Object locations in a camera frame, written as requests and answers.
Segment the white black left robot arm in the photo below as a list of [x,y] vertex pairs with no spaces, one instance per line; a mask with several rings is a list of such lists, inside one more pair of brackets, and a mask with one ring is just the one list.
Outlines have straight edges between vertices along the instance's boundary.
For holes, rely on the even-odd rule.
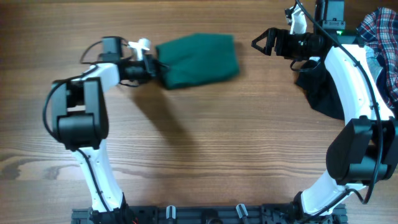
[[104,93],[123,80],[146,83],[158,71],[156,59],[113,56],[110,62],[90,65],[77,77],[53,83],[52,136],[79,162],[91,194],[93,223],[134,223],[136,218],[114,178],[106,150],[109,133]]

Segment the green cloth garment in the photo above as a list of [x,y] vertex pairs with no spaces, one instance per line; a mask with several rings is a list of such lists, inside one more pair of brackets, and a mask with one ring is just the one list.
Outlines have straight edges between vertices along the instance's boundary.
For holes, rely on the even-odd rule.
[[227,81],[240,72],[231,34],[196,33],[155,47],[168,90]]

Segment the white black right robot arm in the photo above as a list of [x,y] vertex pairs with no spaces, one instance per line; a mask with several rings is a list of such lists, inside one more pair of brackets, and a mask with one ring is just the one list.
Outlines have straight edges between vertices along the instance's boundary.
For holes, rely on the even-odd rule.
[[368,74],[359,36],[340,30],[293,34],[273,27],[251,45],[265,55],[275,51],[286,59],[319,57],[343,109],[345,126],[327,149],[326,171],[297,194],[290,216],[304,223],[330,216],[353,194],[368,203],[375,184],[390,179],[397,167],[397,118]]

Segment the red blue plaid shirt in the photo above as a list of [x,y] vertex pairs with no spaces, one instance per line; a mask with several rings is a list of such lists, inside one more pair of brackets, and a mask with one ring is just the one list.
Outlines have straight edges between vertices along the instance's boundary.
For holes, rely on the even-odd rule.
[[377,87],[391,109],[397,108],[397,13],[379,7],[366,15],[356,28],[364,43],[373,49],[383,68],[376,78]]

